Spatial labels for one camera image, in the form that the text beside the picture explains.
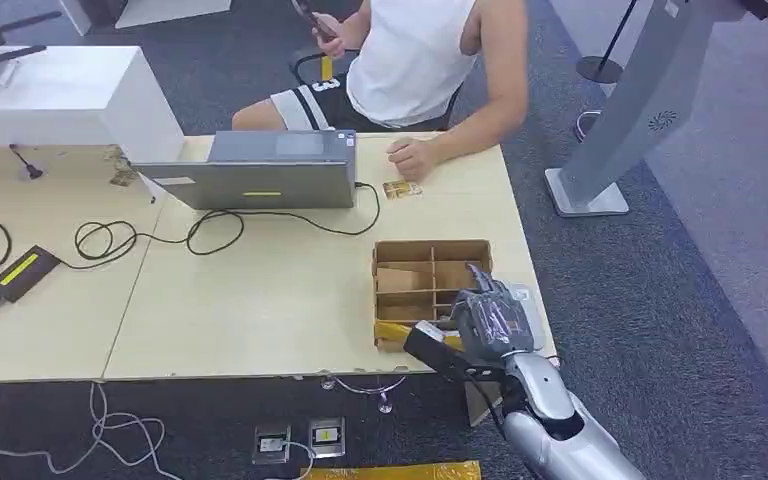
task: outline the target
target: laptop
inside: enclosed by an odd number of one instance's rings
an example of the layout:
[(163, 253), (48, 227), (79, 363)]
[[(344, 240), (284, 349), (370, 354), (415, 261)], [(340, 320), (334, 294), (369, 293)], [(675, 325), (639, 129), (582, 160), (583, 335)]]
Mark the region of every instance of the laptop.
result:
[(207, 162), (131, 163), (196, 210), (351, 208), (354, 131), (217, 132)]

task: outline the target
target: number 3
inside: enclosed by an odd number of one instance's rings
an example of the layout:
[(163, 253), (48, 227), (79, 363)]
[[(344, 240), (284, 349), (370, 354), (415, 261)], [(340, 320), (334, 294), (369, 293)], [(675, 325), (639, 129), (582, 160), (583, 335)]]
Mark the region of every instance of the number 3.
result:
[(310, 86), (314, 91), (316, 92), (324, 92), (325, 90), (331, 90), (332, 88), (337, 88), (340, 86), (340, 81), (336, 78), (332, 78), (331, 80), (328, 80), (327, 82), (322, 83), (314, 83)]

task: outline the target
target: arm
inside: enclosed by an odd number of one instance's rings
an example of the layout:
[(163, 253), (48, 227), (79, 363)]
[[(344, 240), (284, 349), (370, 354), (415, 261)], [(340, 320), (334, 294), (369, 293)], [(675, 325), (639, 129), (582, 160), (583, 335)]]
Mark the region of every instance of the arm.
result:
[(364, 0), (357, 12), (353, 13), (344, 22), (340, 23), (336, 18), (325, 13), (315, 13), (320, 22), (325, 23), (331, 30), (337, 33), (336, 38), (328, 43), (323, 43), (314, 29), (316, 43), (323, 52), (331, 57), (341, 57), (346, 49), (359, 50), (369, 35), (369, 28), (372, 25), (372, 9), (369, 5), (370, 0)]
[(369, 7), (369, 0), (364, 0), (358, 11), (342, 23), (343, 31), (340, 36), (343, 38), (345, 48), (360, 49), (366, 36), (369, 35), (371, 20), (372, 10)]
[(487, 105), (431, 140), (439, 161), (480, 152), (519, 127), (528, 106), (527, 24), (523, 0), (479, 0)]

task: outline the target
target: smartphone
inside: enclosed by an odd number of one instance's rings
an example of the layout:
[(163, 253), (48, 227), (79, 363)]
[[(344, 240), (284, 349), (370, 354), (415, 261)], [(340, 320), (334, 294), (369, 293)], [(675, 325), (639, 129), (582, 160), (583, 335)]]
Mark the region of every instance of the smartphone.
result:
[(308, 3), (308, 0), (290, 1), (293, 2), (293, 8), (296, 9), (296, 12), (298, 12), (298, 14), (306, 22), (308, 22), (311, 27), (315, 28), (319, 32), (319, 36), (322, 38), (323, 42), (330, 42), (331, 40), (337, 38), (337, 34), (334, 32), (334, 30), (331, 30), (328, 25), (321, 23), (316, 18), (316, 15), (313, 14), (313, 10), (310, 8), (310, 3)]

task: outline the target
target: floor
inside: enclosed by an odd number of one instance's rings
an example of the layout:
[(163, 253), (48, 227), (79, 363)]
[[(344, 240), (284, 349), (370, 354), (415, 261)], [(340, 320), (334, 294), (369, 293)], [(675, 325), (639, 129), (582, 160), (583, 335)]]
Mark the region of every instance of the floor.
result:
[[(586, 55), (604, 52), (628, 7), (551, 2)], [(635, 6), (612, 55), (621, 65), (651, 5)], [(768, 362), (768, 22), (717, 25), (690, 122), (647, 164)]]
[[(338, 16), (356, 5), (317, 4)], [(52, 6), (53, 0), (0, 0), (0, 19)], [(565, 11), (549, 0), (530, 0), (529, 13), (531, 107), (523, 127), (502, 147), (568, 386), (647, 478), (768, 479), (767, 359), (693, 223), (681, 213), (681, 198), (662, 188), (667, 182), (652, 159), (619, 182), (631, 214), (580, 220), (555, 215), (542, 172), (569, 157), (577, 146), (569, 126), (584, 108), (604, 105), (605, 95), (574, 71), (581, 39)], [(202, 134), (227, 128), (239, 106), (292, 85), (286, 58), (310, 41), (297, 22), (285, 2), (247, 0), (235, 2), (229, 14), (122, 32), (97, 29), (86, 38), (64, 21), (14, 38), (142, 46), (185, 133)], [(457, 118), (483, 102), (482, 74), (479, 67), (468, 79)], [(762, 281), (759, 287), (768, 289)], [(393, 415), (379, 414), (374, 400), (322, 391), (315, 379), (106, 388), (113, 408), (166, 421), (170, 437), (160, 461), (184, 478), (293, 475), (300, 456), (293, 468), (251, 466), (254, 424), (287, 419), (298, 430), (304, 418), (335, 414), (348, 418), (350, 453), (334, 464), (477, 459), (486, 479), (529, 478), (489, 422), (474, 430), (466, 426), (459, 388), (435, 375), (411, 377), (399, 388)], [(85, 384), (0, 385), (0, 447), (51, 448), (61, 465), (75, 458), (91, 424), (87, 390)], [(143, 451), (133, 433), (115, 441), (134, 457)], [(107, 453), (93, 455), (78, 472), (99, 479), (158, 478), (149, 466), (127, 470)], [(39, 461), (0, 458), (0, 478), (45, 478), (45, 471)]]

